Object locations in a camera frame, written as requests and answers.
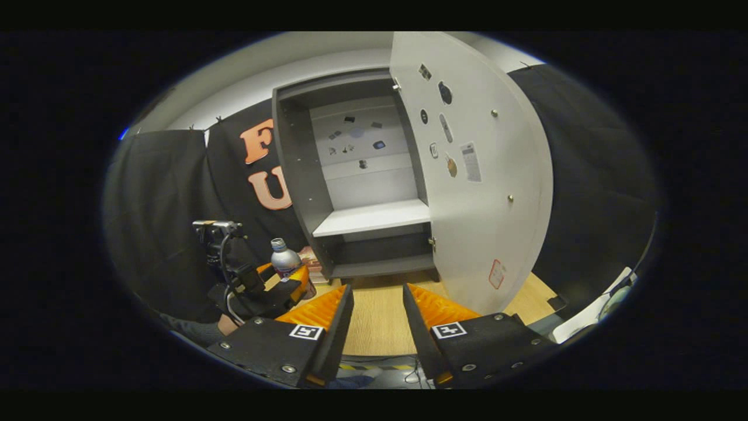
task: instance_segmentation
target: black fabric backdrop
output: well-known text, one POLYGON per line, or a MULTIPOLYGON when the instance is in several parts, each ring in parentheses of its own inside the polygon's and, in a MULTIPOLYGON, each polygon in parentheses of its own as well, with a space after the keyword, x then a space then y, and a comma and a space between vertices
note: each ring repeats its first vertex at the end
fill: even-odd
POLYGON ((662 184, 643 140, 599 95, 546 64, 509 76, 538 112, 553 163, 551 221, 533 272, 570 318, 637 266, 663 212, 662 184))
POLYGON ((196 219, 222 219, 200 130, 143 133, 122 140, 102 200, 104 235, 122 281, 155 310, 215 321, 207 299, 218 281, 194 232, 196 219))
POLYGON ((267 173, 275 198, 283 188, 272 169, 279 166, 275 143, 247 165, 246 130, 272 116, 271 100, 202 130, 172 130, 126 137, 112 160, 103 198, 105 239, 125 285, 153 309, 176 318, 214 321, 220 313, 207 297, 217 282, 206 253, 191 230, 197 219, 242 222, 248 247, 232 242, 231 262, 265 264, 270 240, 282 237, 296 251, 306 240, 293 207, 264 207, 248 181, 267 173))
POLYGON ((240 137, 246 130, 269 118, 272 118, 270 99, 223 118, 210 127, 207 148, 210 176, 219 200, 226 209, 228 218, 243 223, 245 233, 249 236, 251 250, 238 247, 236 255, 238 258, 251 259, 259 264, 270 261, 273 253, 270 240, 273 238, 283 238, 286 245, 295 251, 307 245, 293 206, 280 210, 266 208, 257 199, 257 194, 248 181, 250 175, 266 172, 270 194, 277 199, 283 196, 281 183, 271 173, 273 168, 280 165, 277 142, 272 139, 269 145, 264 146, 268 154, 247 165, 247 151, 244 140, 240 137))

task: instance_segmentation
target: paper label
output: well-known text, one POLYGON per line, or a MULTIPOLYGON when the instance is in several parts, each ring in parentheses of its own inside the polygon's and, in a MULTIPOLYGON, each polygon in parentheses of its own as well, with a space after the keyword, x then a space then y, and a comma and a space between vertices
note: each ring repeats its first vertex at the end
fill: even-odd
POLYGON ((462 150, 462 159, 465 161, 465 171, 467 180, 474 183, 480 183, 480 167, 478 165, 478 154, 475 152, 475 145, 472 142, 460 147, 462 150))

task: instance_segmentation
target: cabinet shelf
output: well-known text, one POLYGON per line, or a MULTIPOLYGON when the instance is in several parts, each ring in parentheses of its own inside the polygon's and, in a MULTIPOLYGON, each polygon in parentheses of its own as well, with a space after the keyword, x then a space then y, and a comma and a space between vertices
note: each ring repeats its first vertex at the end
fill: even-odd
POLYGON ((356 276, 384 276, 395 273, 416 272, 432 269, 434 257, 431 254, 407 258, 368 261, 364 263, 338 264, 332 271, 333 278, 353 278, 356 276))
POLYGON ((430 222, 429 207, 419 199, 336 210, 316 230, 313 237, 351 234, 430 222))

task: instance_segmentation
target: open cabinet door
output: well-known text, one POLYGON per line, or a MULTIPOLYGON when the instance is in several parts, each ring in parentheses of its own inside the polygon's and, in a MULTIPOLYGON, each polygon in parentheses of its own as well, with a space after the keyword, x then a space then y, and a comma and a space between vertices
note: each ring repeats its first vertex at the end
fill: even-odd
POLYGON ((413 127, 449 298, 481 314, 503 311, 551 218, 541 122, 495 63, 444 33, 395 32, 390 71, 413 127))

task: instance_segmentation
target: water bottle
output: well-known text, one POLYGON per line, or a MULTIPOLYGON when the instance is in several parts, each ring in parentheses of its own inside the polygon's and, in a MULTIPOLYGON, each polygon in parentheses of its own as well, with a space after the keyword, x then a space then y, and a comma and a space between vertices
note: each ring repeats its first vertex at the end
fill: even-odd
MULTIPOLYGON (((283 241, 283 238, 274 238, 270 241, 270 246, 273 248, 273 255, 270 258, 270 262, 275 272, 280 276, 280 281, 285 282, 292 273, 296 272, 303 265, 301 257, 295 251, 286 247, 286 242, 283 241)), ((314 287, 311 279, 309 279, 307 282, 307 292, 302 299, 309 300, 315 295, 317 295, 317 289, 314 287)))

